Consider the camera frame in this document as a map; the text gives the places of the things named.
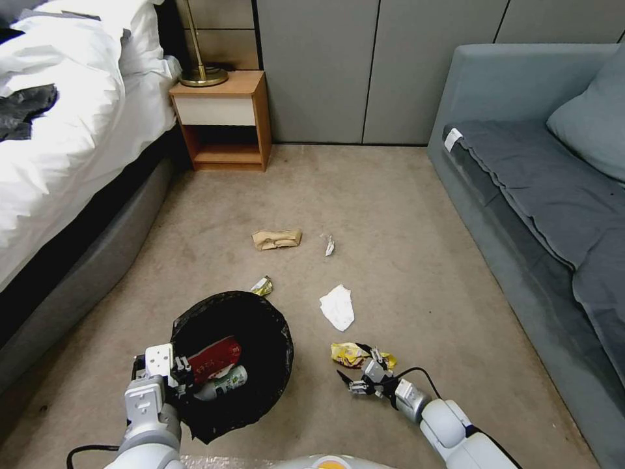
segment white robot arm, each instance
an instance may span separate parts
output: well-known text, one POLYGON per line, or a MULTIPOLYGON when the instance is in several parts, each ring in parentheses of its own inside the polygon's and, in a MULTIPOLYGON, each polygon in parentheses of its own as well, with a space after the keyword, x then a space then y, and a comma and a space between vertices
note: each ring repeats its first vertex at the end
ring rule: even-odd
MULTIPOLYGON (((377 349, 367 348, 372 357, 363 366, 361 380, 352 381, 339 372, 349 390, 388 397, 393 407, 419 426, 448 469, 520 468, 503 448, 471 424, 454 401, 431 400, 401 375, 394 377, 377 349)), ((185 392, 180 376, 190 371, 188 363, 184 357, 174 358, 171 344, 148 348, 140 363, 144 369, 135 359, 133 379, 124 394, 129 425, 116 459, 106 469, 184 469, 178 412, 166 400, 167 392, 185 392)), ((353 457, 315 455, 284 462, 276 469, 324 468, 329 467, 328 461, 333 462, 331 467, 344 469, 386 467, 353 457)), ((73 469, 71 454, 68 469, 73 469)))

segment white bedding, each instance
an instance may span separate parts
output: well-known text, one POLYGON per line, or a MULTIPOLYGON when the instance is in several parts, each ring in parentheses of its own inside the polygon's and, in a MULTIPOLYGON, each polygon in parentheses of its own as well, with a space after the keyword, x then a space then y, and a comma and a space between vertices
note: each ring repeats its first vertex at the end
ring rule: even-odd
POLYGON ((151 3, 53 0, 40 9, 102 21, 30 17, 12 26, 26 34, 0 46, 2 96, 48 83, 59 90, 30 140, 0 142, 0 291, 174 124, 167 91, 180 66, 162 58, 151 3), (132 35, 122 50, 124 27, 132 35))

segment yellow snack wrapper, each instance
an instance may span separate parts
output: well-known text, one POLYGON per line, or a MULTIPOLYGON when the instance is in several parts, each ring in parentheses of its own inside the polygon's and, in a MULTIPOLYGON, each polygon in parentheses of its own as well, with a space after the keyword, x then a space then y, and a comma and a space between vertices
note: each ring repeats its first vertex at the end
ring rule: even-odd
POLYGON ((271 282, 269 276, 264 276, 250 289, 250 291, 252 293, 256 293, 258 296, 269 295, 269 293, 273 291, 273 283, 271 282))
MULTIPOLYGON (((395 368, 397 359, 393 355, 386 352, 380 352, 380 354, 389 361, 389 369, 395 368)), ((331 344, 330 355, 332 360, 347 368, 360 368, 364 361, 371 356, 354 342, 331 344)))

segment trash can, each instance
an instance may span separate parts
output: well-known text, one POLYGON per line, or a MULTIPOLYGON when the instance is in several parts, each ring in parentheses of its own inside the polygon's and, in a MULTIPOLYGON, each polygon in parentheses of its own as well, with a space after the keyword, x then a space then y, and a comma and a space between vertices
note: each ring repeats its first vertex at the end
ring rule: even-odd
POLYGON ((208 345, 234 336, 241 346, 238 364, 247 382, 214 401, 188 397, 176 407, 191 435, 209 443, 257 422, 278 401, 293 364, 293 342, 284 316, 250 292, 232 291, 200 301, 179 316, 171 343, 178 356, 193 356, 208 345))

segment sofa armrest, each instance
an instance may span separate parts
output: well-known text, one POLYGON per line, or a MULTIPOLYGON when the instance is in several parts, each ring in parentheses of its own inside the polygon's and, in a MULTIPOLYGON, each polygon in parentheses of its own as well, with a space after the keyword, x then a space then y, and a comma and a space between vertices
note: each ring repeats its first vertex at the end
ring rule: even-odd
POLYGON ((430 136, 452 121, 544 121, 583 92, 618 44, 473 44, 456 48, 430 136))

